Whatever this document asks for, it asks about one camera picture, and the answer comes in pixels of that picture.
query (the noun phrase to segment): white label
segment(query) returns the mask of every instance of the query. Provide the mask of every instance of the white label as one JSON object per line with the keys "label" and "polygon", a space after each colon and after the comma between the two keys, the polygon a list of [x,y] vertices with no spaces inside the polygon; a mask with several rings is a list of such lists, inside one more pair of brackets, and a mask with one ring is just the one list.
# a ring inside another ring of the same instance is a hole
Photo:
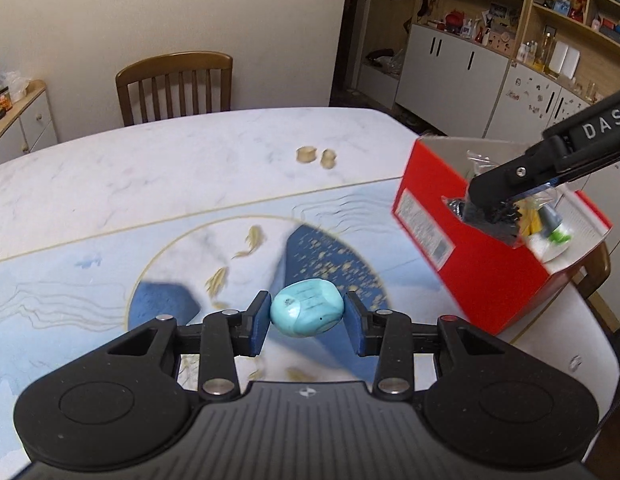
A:
{"label": "white label", "polygon": [[403,190],[396,214],[437,270],[441,270],[455,246],[407,189]]}

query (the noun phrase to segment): red box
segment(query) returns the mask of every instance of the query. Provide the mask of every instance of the red box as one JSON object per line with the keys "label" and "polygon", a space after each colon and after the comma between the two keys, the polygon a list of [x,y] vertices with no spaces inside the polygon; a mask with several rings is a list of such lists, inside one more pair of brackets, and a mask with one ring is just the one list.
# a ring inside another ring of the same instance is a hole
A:
{"label": "red box", "polygon": [[561,290],[612,227],[581,192],[560,186],[557,210],[574,237],[561,256],[542,264],[527,247],[508,247],[464,224],[447,207],[446,198],[465,196],[472,171],[468,151],[503,164],[524,150],[499,140],[422,137],[392,208],[466,318],[492,334]]}

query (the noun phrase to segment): dining table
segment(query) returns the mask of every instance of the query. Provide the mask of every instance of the dining table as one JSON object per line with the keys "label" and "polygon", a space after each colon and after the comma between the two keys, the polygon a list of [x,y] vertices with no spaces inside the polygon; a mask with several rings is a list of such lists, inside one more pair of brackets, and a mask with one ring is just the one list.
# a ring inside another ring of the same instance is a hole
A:
{"label": "dining table", "polygon": [[[392,216],[417,139],[366,108],[239,110],[119,128],[0,165],[0,480],[28,464],[12,422],[19,394],[158,314],[188,324],[245,310],[296,273],[413,322],[462,317]],[[585,384],[601,416],[609,409],[618,362],[574,286],[498,336]],[[426,389],[432,355],[414,360],[415,387]],[[308,338],[270,327],[261,355],[235,358],[242,388],[370,383],[375,363],[353,354],[343,324]],[[183,357],[182,386],[196,388],[197,367]]]}

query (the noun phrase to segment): light blue computer mouse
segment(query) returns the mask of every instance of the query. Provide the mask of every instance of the light blue computer mouse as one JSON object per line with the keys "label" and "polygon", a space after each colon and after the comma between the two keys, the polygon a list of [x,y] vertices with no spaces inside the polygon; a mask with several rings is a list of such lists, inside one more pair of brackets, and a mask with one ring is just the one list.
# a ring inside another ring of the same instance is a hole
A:
{"label": "light blue computer mouse", "polygon": [[270,306],[270,320],[290,337],[310,337],[335,326],[343,317],[343,298],[336,286],[313,278],[288,285]]}

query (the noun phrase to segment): silver bolt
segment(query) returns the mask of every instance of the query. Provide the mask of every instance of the silver bolt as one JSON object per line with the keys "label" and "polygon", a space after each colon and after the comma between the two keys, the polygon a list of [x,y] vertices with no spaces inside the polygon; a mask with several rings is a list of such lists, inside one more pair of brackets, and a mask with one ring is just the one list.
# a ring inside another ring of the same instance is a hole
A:
{"label": "silver bolt", "polygon": [[210,395],[225,395],[234,390],[234,383],[228,379],[208,379],[203,383],[203,391]]}
{"label": "silver bolt", "polygon": [[410,387],[410,383],[405,379],[399,379],[398,377],[388,377],[379,381],[379,390],[386,394],[401,394],[406,392]]}
{"label": "silver bolt", "polygon": [[570,370],[570,372],[576,372],[576,370],[578,370],[578,367],[581,366],[582,362],[583,359],[581,359],[581,356],[575,355],[570,361],[570,364],[568,365],[568,370]]}

